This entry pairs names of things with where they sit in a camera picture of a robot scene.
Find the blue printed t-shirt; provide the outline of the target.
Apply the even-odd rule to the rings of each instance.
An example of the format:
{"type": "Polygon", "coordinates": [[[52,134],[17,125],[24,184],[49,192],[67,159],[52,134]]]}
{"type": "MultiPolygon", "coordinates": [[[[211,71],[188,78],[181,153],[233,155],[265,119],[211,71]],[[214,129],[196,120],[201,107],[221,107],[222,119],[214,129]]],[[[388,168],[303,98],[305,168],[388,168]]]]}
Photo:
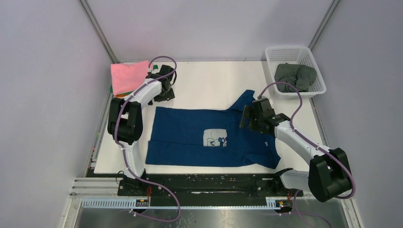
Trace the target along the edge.
{"type": "Polygon", "coordinates": [[[240,127],[244,106],[254,91],[246,90],[226,110],[157,107],[145,163],[150,165],[275,169],[280,156],[275,138],[240,127]]]}

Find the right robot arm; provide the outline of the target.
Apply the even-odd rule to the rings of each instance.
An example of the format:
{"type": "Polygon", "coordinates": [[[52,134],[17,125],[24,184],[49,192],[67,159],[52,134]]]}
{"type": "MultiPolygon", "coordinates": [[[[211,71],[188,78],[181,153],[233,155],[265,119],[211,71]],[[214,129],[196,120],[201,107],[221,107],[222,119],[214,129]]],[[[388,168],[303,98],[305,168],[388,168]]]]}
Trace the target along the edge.
{"type": "Polygon", "coordinates": [[[320,202],[332,198],[349,199],[356,192],[347,154],[306,137],[293,123],[294,118],[275,113],[268,98],[260,96],[251,106],[244,106],[241,128],[275,137],[293,149],[308,165],[308,171],[293,168],[278,171],[272,183],[280,196],[291,189],[308,191],[320,202]]]}

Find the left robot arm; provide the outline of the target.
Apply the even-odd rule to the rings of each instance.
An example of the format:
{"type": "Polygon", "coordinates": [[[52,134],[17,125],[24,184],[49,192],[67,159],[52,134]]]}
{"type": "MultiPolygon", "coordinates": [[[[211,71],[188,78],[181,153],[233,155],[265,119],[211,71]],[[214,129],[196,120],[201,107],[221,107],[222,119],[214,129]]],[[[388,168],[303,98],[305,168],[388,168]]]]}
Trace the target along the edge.
{"type": "Polygon", "coordinates": [[[129,189],[135,195],[147,191],[147,183],[140,178],[144,172],[139,140],[143,133],[142,110],[154,102],[175,98],[172,85],[176,81],[176,68],[161,65],[158,72],[149,72],[144,82],[124,98],[113,98],[109,106],[107,131],[118,145],[124,160],[124,175],[132,180],[129,189]]]}

